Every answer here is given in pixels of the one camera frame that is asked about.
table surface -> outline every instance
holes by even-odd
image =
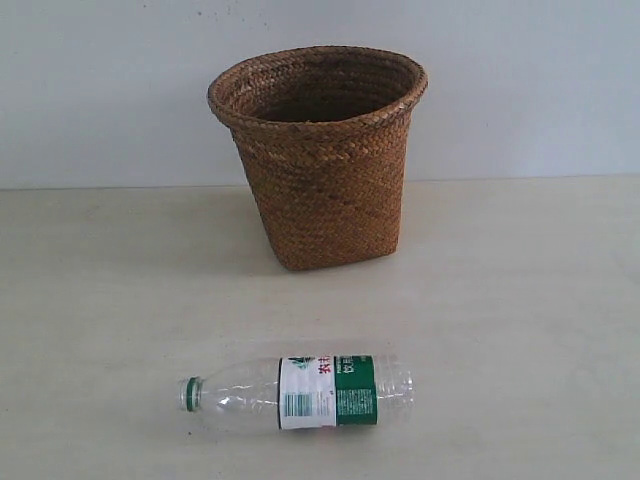
[[[0,478],[637,479],[640,177],[409,183],[395,255],[289,273],[246,188],[0,193]],[[220,435],[177,380],[396,351],[410,422]]]

wicker basket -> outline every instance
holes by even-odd
[[[404,55],[333,46],[245,60],[211,84],[286,268],[396,250],[411,110],[426,87]]]

bottle label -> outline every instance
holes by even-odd
[[[378,421],[371,356],[283,358],[279,388],[283,430]]]

white wall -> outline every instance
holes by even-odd
[[[429,70],[411,179],[640,172],[639,5],[2,0],[0,188],[244,182],[205,90],[239,60],[312,44]]]

plastic bottle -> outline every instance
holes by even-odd
[[[413,382],[395,356],[265,358],[182,380],[179,399],[219,431],[377,425],[410,412]]]

